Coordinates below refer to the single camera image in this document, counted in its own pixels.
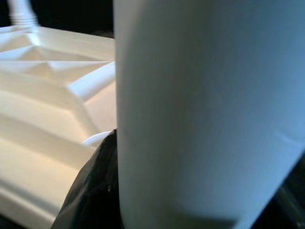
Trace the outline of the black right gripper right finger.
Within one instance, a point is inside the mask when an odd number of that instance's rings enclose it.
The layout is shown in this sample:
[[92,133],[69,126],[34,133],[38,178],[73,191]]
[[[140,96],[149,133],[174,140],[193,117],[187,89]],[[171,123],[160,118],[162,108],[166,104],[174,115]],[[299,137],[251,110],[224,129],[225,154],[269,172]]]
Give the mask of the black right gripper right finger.
[[305,229],[305,209],[282,185],[254,223],[254,229]]

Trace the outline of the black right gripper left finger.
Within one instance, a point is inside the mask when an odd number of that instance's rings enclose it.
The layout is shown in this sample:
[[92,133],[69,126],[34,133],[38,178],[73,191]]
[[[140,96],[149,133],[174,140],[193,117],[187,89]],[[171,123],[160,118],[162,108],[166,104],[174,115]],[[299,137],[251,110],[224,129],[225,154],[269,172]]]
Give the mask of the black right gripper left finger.
[[79,171],[51,229],[121,229],[116,130]]

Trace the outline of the white plastic table top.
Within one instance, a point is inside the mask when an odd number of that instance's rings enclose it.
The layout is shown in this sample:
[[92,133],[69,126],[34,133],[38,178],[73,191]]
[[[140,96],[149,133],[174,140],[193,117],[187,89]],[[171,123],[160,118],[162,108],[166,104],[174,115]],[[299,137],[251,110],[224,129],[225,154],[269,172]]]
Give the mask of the white plastic table top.
[[81,167],[116,127],[112,38],[0,28],[0,214],[48,229]]

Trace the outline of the white plastic table leg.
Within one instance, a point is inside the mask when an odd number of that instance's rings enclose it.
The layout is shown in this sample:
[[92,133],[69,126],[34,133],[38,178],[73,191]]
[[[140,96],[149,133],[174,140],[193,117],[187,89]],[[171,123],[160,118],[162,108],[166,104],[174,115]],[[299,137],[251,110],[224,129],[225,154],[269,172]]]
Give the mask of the white plastic table leg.
[[125,229],[250,229],[305,151],[305,0],[114,0]]
[[31,0],[7,0],[7,2],[13,26],[26,32],[35,45],[40,45],[39,24]]

